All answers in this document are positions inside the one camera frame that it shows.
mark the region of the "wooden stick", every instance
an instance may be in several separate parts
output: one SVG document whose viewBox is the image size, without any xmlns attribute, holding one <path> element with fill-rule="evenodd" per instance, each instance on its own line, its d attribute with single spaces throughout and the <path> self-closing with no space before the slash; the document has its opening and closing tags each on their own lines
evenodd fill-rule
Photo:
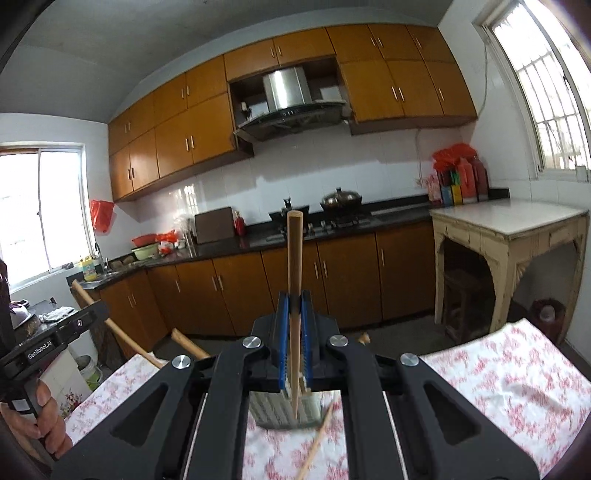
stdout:
<svg viewBox="0 0 591 480">
<path fill-rule="evenodd" d="M 177 342 L 181 347 L 183 347 L 187 352 L 193 355 L 197 360 L 202 360 L 204 358 L 207 358 L 208 356 L 211 356 L 205 350 L 195 345 L 191 340 L 185 337 L 176 328 L 173 328 L 171 338 L 175 342 Z"/>
<path fill-rule="evenodd" d="M 322 427 L 320 427 L 320 430 L 318 431 L 318 435 L 316 435 L 316 438 L 314 439 L 314 443 L 312 443 L 310 450 L 308 450 L 308 457 L 306 458 L 304 465 L 301 466 L 300 471 L 298 472 L 295 480 L 304 480 L 304 477 L 308 473 L 308 470 L 310 469 L 310 465 L 312 464 L 312 460 L 314 460 L 314 457 L 316 456 L 316 452 L 318 451 L 318 447 L 320 446 L 320 442 L 322 441 L 322 438 L 324 437 L 324 434 L 326 433 L 326 428 L 328 427 L 328 425 L 330 423 L 330 419 L 332 418 L 334 404 L 335 403 L 332 402 L 329 405 L 329 409 L 327 410 L 326 415 L 324 416 L 324 421 L 322 422 Z"/>
<path fill-rule="evenodd" d="M 290 296 L 290 386 L 291 408 L 297 419 L 300 401 L 300 297 L 301 256 L 304 236 L 304 214 L 287 212 L 287 280 Z"/>
<path fill-rule="evenodd" d="M 76 290 L 76 293 L 78 295 L 80 295 L 80 297 L 82 297 L 82 299 L 88 305 L 92 305 L 95 302 L 92 299 L 92 297 L 90 295 L 88 295 L 88 292 L 85 289 L 83 289 L 82 286 L 76 280 L 74 280 L 74 282 L 72 283 L 72 287 L 74 288 L 74 290 Z M 150 362 L 156 368 L 163 367 L 163 365 L 160 362 L 158 362 L 153 356 L 149 355 L 148 352 L 146 352 L 146 350 L 141 348 L 136 343 L 136 341 L 134 341 L 133 338 L 131 338 L 129 335 L 127 335 L 127 333 L 125 333 L 119 327 L 119 325 L 117 325 L 113 320 L 111 320 L 111 318 L 107 318 L 105 320 L 105 325 L 107 325 L 107 327 L 109 327 L 115 335 L 117 335 L 120 339 L 122 339 L 125 343 L 127 343 L 127 345 L 129 345 L 136 353 L 139 353 L 141 356 L 143 356 L 148 362 Z"/>
</svg>

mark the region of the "window frame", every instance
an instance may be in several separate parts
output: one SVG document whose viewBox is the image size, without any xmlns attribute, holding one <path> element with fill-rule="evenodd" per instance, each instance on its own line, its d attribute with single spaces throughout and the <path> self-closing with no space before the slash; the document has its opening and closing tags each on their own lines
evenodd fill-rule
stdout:
<svg viewBox="0 0 591 480">
<path fill-rule="evenodd" d="M 82 220 L 84 226 L 84 233 L 86 237 L 86 243 L 88 246 L 89 254 L 92 255 L 94 251 L 94 243 L 96 241 L 93 230 L 92 224 L 90 222 L 90 208 L 89 208 L 89 198 L 87 192 L 87 185 L 85 181 L 85 148 L 84 145 L 60 145 L 60 144 L 50 144 L 50 145 L 42 145 L 42 144 L 33 144 L 33 145 L 0 145 L 0 158 L 8 155 L 16 155 L 16 154 L 37 154 L 37 197 L 39 201 L 39 220 L 41 224 L 41 236 L 43 237 L 43 248 L 45 250 L 45 255 L 47 258 L 47 265 L 49 269 L 44 271 L 38 275 L 33 277 L 29 277 L 25 280 L 22 280 L 18 283 L 10 284 L 10 293 L 14 293 L 22 288 L 25 288 L 29 285 L 32 285 L 40 280 L 43 280 L 47 277 L 50 277 L 56 273 L 60 273 L 66 271 L 67 269 L 64 268 L 63 265 L 59 267 L 52 268 L 49 262 L 49 255 L 47 253 L 47 245 L 45 239 L 45 229 L 43 225 L 43 211 L 41 208 L 41 188 L 40 188 L 40 173 L 41 173 L 41 153 L 42 152 L 74 152 L 78 154 L 78 158 L 80 160 L 80 168 L 78 171 L 78 189 L 80 193 L 80 210 L 82 211 Z M 2 245 L 0 245 L 0 257 L 2 257 Z"/>
<path fill-rule="evenodd" d="M 489 4 L 488 8 L 486 8 L 483 12 L 480 13 L 476 17 L 473 22 L 476 31 L 480 35 L 481 39 L 492 51 L 492 54 L 495 58 L 497 66 L 501 72 L 501 75 L 506 80 L 506 85 L 509 86 L 511 93 L 513 94 L 514 100 L 518 105 L 518 109 L 520 110 L 521 116 L 524 121 L 525 131 L 527 134 L 527 141 L 530 146 L 530 151 L 533 152 L 532 160 L 533 160 L 533 168 L 530 169 L 530 177 L 533 179 L 538 180 L 567 180 L 567 181 L 578 181 L 578 182 L 589 182 L 589 176 L 587 175 L 588 168 L 587 167 L 577 167 L 575 170 L 568 170 L 568 169 L 560 169 L 560 168 L 549 168 L 546 167 L 544 164 L 544 153 L 541 146 L 541 139 L 537 132 L 537 124 L 534 120 L 534 116 L 531 112 L 530 104 L 527 101 L 527 97 L 521 86 L 521 82 L 519 81 L 517 72 L 513 68 L 511 61 L 509 60 L 505 49 L 501 45 L 500 41 L 496 37 L 493 29 L 501 23 L 505 17 L 513 10 L 517 5 L 522 5 L 531 18 L 534 20 L 537 27 L 540 29 L 542 35 L 547 40 L 548 44 L 550 45 L 550 50 L 556 57 L 557 62 L 559 63 L 560 67 L 563 69 L 564 75 L 568 82 L 568 87 L 575 98 L 575 103 L 577 109 L 579 110 L 579 114 L 582 117 L 583 123 L 583 133 L 587 137 L 587 144 L 591 149 L 591 126 L 589 125 L 589 118 L 587 117 L 586 110 L 584 108 L 583 102 L 581 100 L 579 91 L 576 89 L 574 85 L 573 78 L 568 70 L 562 55 L 560 54 L 558 48 L 556 47 L 554 41 L 550 38 L 547 31 L 544 27 L 540 24 L 539 20 L 535 17 L 535 15 L 531 12 L 529 7 L 525 4 L 523 0 L 497 0 L 492 5 Z M 566 34 L 569 36 L 575 47 L 578 48 L 578 43 L 572 37 L 570 32 L 564 27 Z M 586 59 L 584 52 L 580 52 L 583 56 L 583 59 Z"/>
</svg>

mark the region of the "red bottle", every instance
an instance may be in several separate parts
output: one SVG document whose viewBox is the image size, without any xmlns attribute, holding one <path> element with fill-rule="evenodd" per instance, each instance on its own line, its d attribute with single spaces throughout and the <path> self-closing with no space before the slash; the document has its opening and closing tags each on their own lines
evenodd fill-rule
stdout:
<svg viewBox="0 0 591 480">
<path fill-rule="evenodd" d="M 240 212 L 236 211 L 236 218 L 234 219 L 234 230 L 238 236 L 245 236 L 246 235 L 246 225 L 244 223 L 244 218 L 240 216 Z"/>
</svg>

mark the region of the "pink floral fabric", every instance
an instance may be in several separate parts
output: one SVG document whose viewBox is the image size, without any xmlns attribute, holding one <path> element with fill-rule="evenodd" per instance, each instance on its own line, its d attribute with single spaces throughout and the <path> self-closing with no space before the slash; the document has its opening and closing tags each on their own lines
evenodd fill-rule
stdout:
<svg viewBox="0 0 591 480">
<path fill-rule="evenodd" d="M 527 320 L 507 324 L 474 342 L 423 357 L 536 462 L 544 476 L 562 457 L 591 411 L 591 383 Z M 136 355 L 66 419 L 74 443 L 156 373 Z M 348 479 L 339 392 L 322 394 L 335 403 L 327 435 L 306 476 Z M 243 480 L 291 480 L 307 457 L 316 431 L 259 428 L 249 415 Z"/>
</svg>

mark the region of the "yellow bottle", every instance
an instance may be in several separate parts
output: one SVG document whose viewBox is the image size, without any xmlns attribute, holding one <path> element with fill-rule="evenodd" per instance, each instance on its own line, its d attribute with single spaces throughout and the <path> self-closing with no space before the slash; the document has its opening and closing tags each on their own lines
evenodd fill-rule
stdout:
<svg viewBox="0 0 591 480">
<path fill-rule="evenodd" d="M 93 281 L 96 279 L 95 260 L 89 255 L 84 260 L 80 260 L 82 273 L 85 281 Z"/>
</svg>

